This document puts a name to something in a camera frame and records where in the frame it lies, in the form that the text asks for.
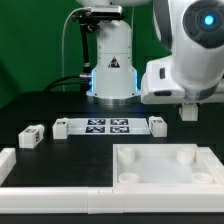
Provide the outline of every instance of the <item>black table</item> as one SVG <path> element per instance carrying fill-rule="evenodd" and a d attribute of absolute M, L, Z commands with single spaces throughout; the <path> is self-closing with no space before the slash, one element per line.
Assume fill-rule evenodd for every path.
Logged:
<path fill-rule="evenodd" d="M 111 187 L 113 144 L 193 143 L 210 147 L 223 161 L 224 106 L 200 106 L 198 122 L 183 122 L 177 105 L 103 106 L 75 92 L 26 93 L 0 110 L 0 150 L 16 147 L 17 164 L 2 187 Z M 146 118 L 160 116 L 167 138 L 138 136 L 69 136 L 53 140 L 57 118 Z M 19 149 L 18 134 L 29 125 L 45 126 L 44 140 L 34 149 Z M 0 223 L 224 223 L 224 214 L 1 215 Z"/>

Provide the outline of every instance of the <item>warning label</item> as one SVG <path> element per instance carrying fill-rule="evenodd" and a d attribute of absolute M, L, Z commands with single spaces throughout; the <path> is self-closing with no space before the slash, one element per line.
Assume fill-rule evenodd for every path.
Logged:
<path fill-rule="evenodd" d="M 120 68 L 120 65 L 115 57 L 112 59 L 112 61 L 108 67 L 109 68 Z"/>

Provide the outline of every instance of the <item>small white block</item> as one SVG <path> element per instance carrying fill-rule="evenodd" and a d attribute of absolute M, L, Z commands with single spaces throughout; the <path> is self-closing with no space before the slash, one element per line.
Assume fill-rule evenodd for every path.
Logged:
<path fill-rule="evenodd" d="M 179 109 L 180 116 L 183 121 L 198 120 L 198 106 L 195 103 L 184 103 Z"/>
<path fill-rule="evenodd" d="M 57 119 L 53 125 L 54 139 L 67 139 L 68 137 L 68 118 Z"/>
<path fill-rule="evenodd" d="M 0 153 L 0 186 L 16 164 L 14 148 L 5 148 Z"/>
<path fill-rule="evenodd" d="M 33 149 L 43 139 L 44 126 L 29 126 L 19 134 L 19 147 Z"/>
<path fill-rule="evenodd" d="M 167 124 L 161 117 L 149 118 L 149 130 L 154 137 L 167 137 Z"/>

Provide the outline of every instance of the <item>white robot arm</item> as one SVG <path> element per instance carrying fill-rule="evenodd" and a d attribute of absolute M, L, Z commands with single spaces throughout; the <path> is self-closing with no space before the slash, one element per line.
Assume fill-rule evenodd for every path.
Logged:
<path fill-rule="evenodd" d="M 154 24 L 172 55 L 147 64 L 145 104 L 224 101 L 224 0 L 155 0 Z"/>
<path fill-rule="evenodd" d="M 139 6 L 151 0 L 77 0 L 91 7 L 90 15 L 100 18 L 121 14 L 117 7 Z M 97 30 L 97 65 L 92 70 L 90 101 L 102 104 L 128 104 L 140 99 L 137 71 L 132 66 L 132 34 L 121 19 L 100 19 Z"/>

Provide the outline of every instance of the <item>cable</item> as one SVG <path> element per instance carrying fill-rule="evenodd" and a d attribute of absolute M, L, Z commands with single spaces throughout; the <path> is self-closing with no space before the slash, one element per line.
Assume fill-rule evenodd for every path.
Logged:
<path fill-rule="evenodd" d="M 64 23 L 63 32 L 62 32 L 62 46 L 61 46 L 61 54 L 62 54 L 62 78 L 65 77 L 65 31 L 67 29 L 68 21 L 72 17 L 72 15 L 78 11 L 90 9 L 90 7 L 84 7 L 84 8 L 78 8 L 73 10 L 67 17 Z"/>
<path fill-rule="evenodd" d="M 59 82 L 63 82 L 63 81 L 69 80 L 69 79 L 79 79 L 79 78 L 80 78 L 80 77 L 77 76 L 77 75 L 71 75 L 71 76 L 66 76 L 66 77 L 57 79 L 57 80 L 53 81 L 51 84 L 49 84 L 49 85 L 44 89 L 44 91 L 48 91 L 49 88 L 51 88 L 52 86 L 54 86 L 55 84 L 57 84 L 57 83 L 59 83 Z"/>
<path fill-rule="evenodd" d="M 133 42 L 133 33 L 134 33 L 134 18 L 135 18 L 135 7 L 132 8 L 132 17 L 131 17 L 131 39 Z"/>
<path fill-rule="evenodd" d="M 87 83 L 81 83 L 81 82 L 58 83 L 46 89 L 45 92 L 50 92 L 52 89 L 58 86 L 68 86 L 68 85 L 87 85 Z"/>

